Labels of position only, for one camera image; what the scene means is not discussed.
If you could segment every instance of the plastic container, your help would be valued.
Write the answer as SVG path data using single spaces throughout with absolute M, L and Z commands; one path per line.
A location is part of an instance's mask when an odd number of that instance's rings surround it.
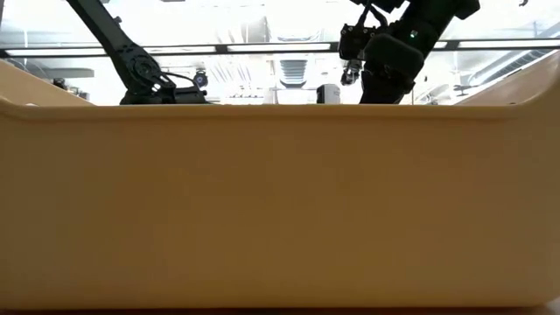
M 559 60 L 463 107 L 97 108 L 2 68 L 0 308 L 550 301 Z

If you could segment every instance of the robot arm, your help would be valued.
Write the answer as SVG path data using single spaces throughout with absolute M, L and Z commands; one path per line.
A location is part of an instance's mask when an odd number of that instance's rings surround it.
M 372 4 L 390 13 L 404 0 L 352 0 Z M 344 25 L 339 43 L 343 60 L 365 61 L 361 73 L 363 96 L 360 103 L 398 103 L 415 85 L 424 61 L 452 21 L 465 19 L 480 9 L 479 0 L 409 0 L 409 7 L 394 23 L 379 28 Z
M 164 73 L 159 64 L 126 35 L 100 0 L 67 1 L 99 40 L 127 88 L 121 105 L 206 103 L 206 92 L 200 91 L 197 84 L 177 88 L 169 75 L 179 75 Z

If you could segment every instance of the cable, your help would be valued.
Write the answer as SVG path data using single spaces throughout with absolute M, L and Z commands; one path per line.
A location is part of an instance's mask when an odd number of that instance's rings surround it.
M 20 65 L 28 74 L 31 74 L 32 72 L 29 70 L 29 67 L 26 66 L 24 63 L 22 63 L 21 61 L 17 61 L 13 58 L 8 58 L 7 60 L 11 61 L 11 62 L 15 62 L 18 65 Z M 43 67 L 39 66 L 37 63 L 35 63 L 34 61 L 30 60 L 30 63 L 36 67 L 44 76 L 44 79 L 50 79 L 49 76 L 46 74 L 45 70 L 43 70 Z
M 368 19 L 369 8 L 371 8 L 371 3 L 372 0 L 367 0 L 364 11 L 361 13 L 360 19 L 358 20 L 356 27 L 363 27 L 364 24 L 366 23 L 366 19 Z
M 358 20 L 358 24 L 356 26 L 364 26 L 364 24 L 366 23 L 366 19 L 368 19 L 369 12 L 374 15 L 374 18 L 379 22 L 381 27 L 387 27 L 389 25 L 389 23 L 387 22 L 387 18 L 373 6 L 373 0 L 367 0 L 364 11 L 361 13 L 360 19 Z
M 387 27 L 389 25 L 389 23 L 387 22 L 387 18 L 383 15 L 383 13 L 379 12 L 379 10 L 377 10 L 373 5 L 369 7 L 369 10 L 372 12 L 375 19 L 379 21 L 381 27 Z
M 191 79 L 189 77 L 186 77 L 184 75 L 176 74 L 176 73 L 169 73 L 169 72 L 163 72 L 163 74 L 167 74 L 167 75 L 170 75 L 170 76 L 174 76 L 174 77 L 178 77 L 178 78 L 181 78 L 181 79 L 189 80 L 195 87 L 198 86 L 198 84 L 196 84 L 196 82 L 193 79 Z

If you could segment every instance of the tan plastic surface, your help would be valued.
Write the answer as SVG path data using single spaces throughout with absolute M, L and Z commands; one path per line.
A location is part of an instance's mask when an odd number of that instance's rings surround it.
M 43 107 L 33 82 L 39 107 L 0 102 L 0 308 L 550 301 L 559 62 L 501 107 Z
M 0 99 L 20 105 L 33 104 L 42 107 L 93 105 L 52 84 L 46 84 L 3 60 L 0 60 Z
M 3 315 L 558 315 L 557 303 L 527 308 L 180 309 L 5 311 Z

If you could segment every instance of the ceiling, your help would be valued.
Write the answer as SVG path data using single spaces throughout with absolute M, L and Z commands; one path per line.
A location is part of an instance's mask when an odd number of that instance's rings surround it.
M 4 1 L 0 48 L 98 45 L 64 0 Z M 465 21 L 453 20 L 442 39 L 527 39 L 560 34 L 557 0 L 529 0 L 525 7 L 515 0 L 480 2 L 479 12 Z M 347 0 L 111 0 L 106 7 L 122 19 L 122 28 L 142 46 L 337 41 L 342 25 L 355 24 L 361 13 L 360 7 Z M 397 19 L 404 8 L 388 19 Z M 409 95 L 405 102 L 431 102 L 437 97 L 439 103 L 453 103 L 460 98 L 460 92 L 452 90 L 454 85 L 465 85 L 473 78 L 486 83 L 487 77 L 495 76 L 493 72 L 500 73 L 498 66 L 526 66 L 546 53 L 434 52 L 416 80 L 414 96 Z M 527 62 L 520 63 L 519 58 Z M 108 58 L 13 61 L 37 76 L 66 74 L 68 82 L 89 92 L 94 103 L 118 103 L 124 92 Z M 158 57 L 157 61 L 180 74 L 206 69 L 210 98 L 228 103 L 313 102 L 315 88 L 339 82 L 342 71 L 342 62 L 332 53 L 177 56 Z M 305 82 L 303 90 L 287 89 L 283 84 L 292 81 Z M 342 89 L 344 102 L 357 102 L 360 95 L 359 83 Z

